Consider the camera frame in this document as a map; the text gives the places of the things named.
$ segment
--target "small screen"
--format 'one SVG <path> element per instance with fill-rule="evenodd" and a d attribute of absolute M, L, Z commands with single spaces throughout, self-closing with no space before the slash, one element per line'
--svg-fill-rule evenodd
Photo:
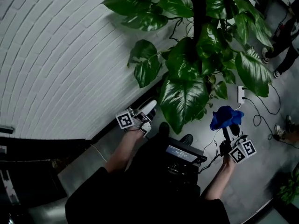
<path fill-rule="evenodd" d="M 197 158 L 196 156 L 189 154 L 183 150 L 180 150 L 176 147 L 173 147 L 171 145 L 169 145 L 167 147 L 166 152 L 168 152 L 169 154 L 172 154 L 174 156 L 177 156 L 178 158 L 184 159 L 188 162 L 193 162 Z"/>

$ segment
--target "black shirt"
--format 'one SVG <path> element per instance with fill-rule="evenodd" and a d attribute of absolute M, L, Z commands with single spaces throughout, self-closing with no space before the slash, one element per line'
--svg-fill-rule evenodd
<path fill-rule="evenodd" d="M 138 153 L 146 153 L 146 147 L 149 146 L 144 145 Z M 160 171 L 159 157 L 154 161 L 147 158 L 136 155 L 124 173 L 109 174 L 100 168 L 68 199 L 65 205 L 68 223 L 114 220 L 229 223 L 219 199 L 203 200 L 196 185 L 174 190 Z"/>

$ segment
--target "floor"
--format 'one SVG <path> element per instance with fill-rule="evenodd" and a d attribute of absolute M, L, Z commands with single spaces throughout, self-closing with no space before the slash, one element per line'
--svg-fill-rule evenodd
<path fill-rule="evenodd" d="M 267 17 L 267 22 L 271 24 L 272 31 L 276 29 L 278 23 L 284 16 L 285 10 L 277 3 L 274 3 Z M 250 43 L 255 47 L 256 51 L 261 50 L 262 45 L 257 40 L 252 39 Z M 285 55 L 286 51 L 271 60 L 268 65 L 269 68 L 274 70 Z M 285 74 L 273 81 L 273 85 L 281 97 L 281 109 L 278 115 L 269 114 L 260 100 L 250 91 L 246 91 L 246 97 L 253 100 L 272 130 L 274 130 L 276 123 L 283 125 L 286 115 L 291 115 L 293 120 L 299 123 L 299 96 L 296 95 L 296 89 L 299 85 L 298 78 L 299 60 L 296 60 L 295 64 Z M 170 136 L 180 139 L 185 134 L 191 133 L 194 136 L 192 146 L 202 150 L 212 141 L 215 135 L 215 132 L 209 128 L 213 116 L 212 112 L 217 111 L 222 105 L 230 105 L 232 108 L 237 108 L 236 94 L 236 86 L 228 85 L 228 101 L 221 99 L 215 100 L 213 108 L 208 110 L 207 115 L 202 121 L 195 120 L 185 125 L 180 135 L 171 132 Z M 276 112 L 278 110 L 278 97 L 272 88 L 270 88 L 269 97 L 263 98 L 263 101 L 270 111 Z M 269 185 L 273 176 L 278 171 L 291 170 L 296 166 L 299 160 L 299 150 L 286 144 L 276 142 L 274 139 L 268 140 L 270 131 L 265 122 L 262 122 L 258 127 L 253 125 L 253 117 L 256 114 L 256 110 L 251 103 L 245 102 L 245 104 L 241 106 L 240 111 L 245 114 L 242 119 L 242 129 L 253 141 L 257 149 L 257 154 L 237 166 L 222 197 L 231 224 L 244 222 L 267 203 L 272 198 Z M 157 115 L 153 120 L 151 135 L 157 132 L 158 126 L 162 121 L 164 121 L 164 117 L 159 108 L 157 108 Z M 108 159 L 117 147 L 122 136 L 123 131 L 116 127 L 105 135 L 95 146 L 104 157 Z M 221 144 L 223 139 L 222 132 L 218 132 L 215 136 L 217 144 Z M 205 156 L 208 157 L 206 161 L 207 164 L 214 158 L 215 154 L 216 146 L 212 144 L 205 150 Z M 221 162 L 222 158 L 218 158 L 209 169 L 199 175 L 198 185 L 202 190 L 212 180 Z M 86 150 L 59 174 L 59 179 L 67 194 L 71 195 L 99 167 L 103 166 L 104 163 L 105 161 L 95 148 L 90 147 Z M 55 203 L 30 209 L 29 212 L 36 223 L 66 223 L 64 213 L 65 201 L 66 199 L 62 199 Z"/>

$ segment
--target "potted plant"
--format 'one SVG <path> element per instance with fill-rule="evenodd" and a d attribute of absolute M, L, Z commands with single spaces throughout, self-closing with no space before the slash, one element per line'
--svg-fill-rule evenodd
<path fill-rule="evenodd" d="M 286 179 L 277 193 L 277 198 L 284 205 L 288 205 L 293 202 L 296 195 L 299 195 L 299 168 L 286 175 Z"/>
<path fill-rule="evenodd" d="M 122 25 L 129 28 L 154 31 L 176 21 L 170 38 L 177 44 L 157 51 L 151 42 L 140 40 L 128 60 L 128 66 L 135 66 L 140 88 L 154 81 L 166 65 L 158 102 L 175 133 L 184 124 L 202 119 L 211 99 L 227 99 L 226 84 L 235 84 L 235 73 L 253 93 L 268 96 L 271 73 L 247 41 L 251 30 L 262 44 L 272 47 L 271 31 L 249 0 L 104 0 L 103 4 L 125 16 Z M 232 18 L 236 26 L 228 22 Z M 194 34 L 189 37 L 188 32 L 179 41 L 173 35 L 182 22 L 192 23 Z M 242 51 L 230 46 L 233 38 Z"/>

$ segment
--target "blue cloth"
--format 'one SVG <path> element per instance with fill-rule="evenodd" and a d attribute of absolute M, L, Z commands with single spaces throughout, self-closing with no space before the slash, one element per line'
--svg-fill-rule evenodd
<path fill-rule="evenodd" d="M 213 112 L 213 119 L 210 124 L 212 130 L 225 128 L 232 124 L 240 125 L 244 113 L 233 110 L 230 106 L 221 106 L 217 112 Z"/>

